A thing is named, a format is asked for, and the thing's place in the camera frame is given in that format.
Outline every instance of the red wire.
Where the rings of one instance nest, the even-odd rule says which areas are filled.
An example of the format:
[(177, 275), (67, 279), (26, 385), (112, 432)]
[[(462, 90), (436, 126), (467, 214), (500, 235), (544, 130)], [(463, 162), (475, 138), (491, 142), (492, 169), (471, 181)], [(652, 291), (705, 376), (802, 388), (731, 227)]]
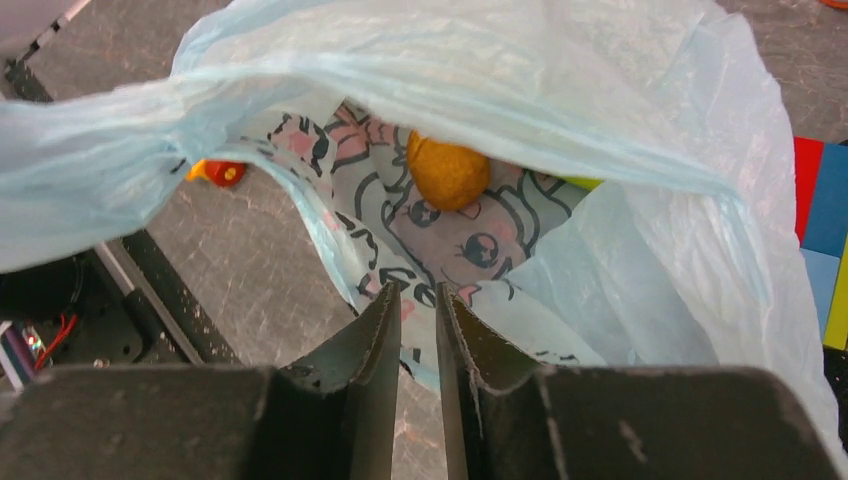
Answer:
[(53, 351), (56, 350), (56, 348), (59, 346), (60, 343), (62, 343), (63, 340), (65, 340), (65, 337), (67, 337), (68, 334), (71, 333), (71, 330), (73, 330), (74, 325), (77, 324), (76, 315), (71, 316), (71, 321), (67, 325), (65, 324), (64, 314), (62, 314), (59, 318), (62, 320), (62, 328), (59, 330), (59, 333), (56, 334), (56, 338), (54, 338), (53, 341), (50, 342), (50, 346), (47, 347), (47, 350), (45, 350), (44, 353), (42, 353), (41, 356), (38, 357), (38, 361), (35, 362), (36, 370), (41, 370), (41, 368), (44, 367), (44, 362), (46, 362), (47, 359), (50, 358), (50, 355), (53, 353)]

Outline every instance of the light blue square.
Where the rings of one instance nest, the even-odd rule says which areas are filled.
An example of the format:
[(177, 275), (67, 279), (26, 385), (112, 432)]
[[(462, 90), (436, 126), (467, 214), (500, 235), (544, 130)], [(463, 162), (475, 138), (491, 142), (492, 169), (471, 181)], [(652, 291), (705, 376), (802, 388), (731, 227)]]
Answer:
[(819, 332), (824, 338), (827, 327), (827, 317), (830, 313), (830, 302), (833, 300), (833, 289), (836, 287), (836, 275), (839, 273), (839, 258), (802, 248), (801, 254), (807, 264), (807, 275), (813, 287), (813, 301), (819, 319)]

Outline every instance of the blue square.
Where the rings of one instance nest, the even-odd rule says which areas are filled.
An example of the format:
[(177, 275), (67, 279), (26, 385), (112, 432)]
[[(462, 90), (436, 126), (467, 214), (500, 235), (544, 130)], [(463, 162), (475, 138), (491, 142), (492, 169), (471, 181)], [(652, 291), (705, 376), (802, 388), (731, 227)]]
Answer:
[(801, 249), (807, 264), (807, 275), (813, 287), (813, 301), (818, 312), (819, 332), (824, 338), (830, 302), (833, 301), (833, 289), (836, 287), (836, 275), (839, 273), (839, 259), (806, 249)]
[(825, 145), (803, 247), (842, 256), (848, 235), (848, 147)]

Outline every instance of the plastic bag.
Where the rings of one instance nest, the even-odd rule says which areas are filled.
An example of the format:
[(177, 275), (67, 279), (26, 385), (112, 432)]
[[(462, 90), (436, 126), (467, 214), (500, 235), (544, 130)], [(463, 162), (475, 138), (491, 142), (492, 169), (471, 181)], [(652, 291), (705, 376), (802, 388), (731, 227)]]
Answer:
[[(520, 166), (609, 180), (526, 262), (468, 291), (519, 347), (548, 361), (767, 368), (844, 460), (793, 233), (789, 122), (749, 26), (711, 1), (237, 0), (186, 34), (166, 80), (0, 105), (0, 268), (130, 233), (188, 164), (226, 158), (288, 190), (361, 306), (361, 243), (331, 228), (319, 186), (272, 158), (291, 152), (256, 141), (279, 112), (326, 125), (346, 97)], [(405, 293), (421, 315), (422, 284)], [(430, 384), (432, 328), (403, 333), (418, 348), (404, 360)]]

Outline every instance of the orange fruit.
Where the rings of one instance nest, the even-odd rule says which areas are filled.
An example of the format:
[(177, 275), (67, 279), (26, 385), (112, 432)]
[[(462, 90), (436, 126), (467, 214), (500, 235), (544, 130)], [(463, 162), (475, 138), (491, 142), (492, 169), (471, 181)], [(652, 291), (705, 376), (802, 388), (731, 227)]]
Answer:
[(461, 210), (489, 186), (489, 159), (470, 148), (409, 134), (406, 164), (424, 200), (443, 211)]

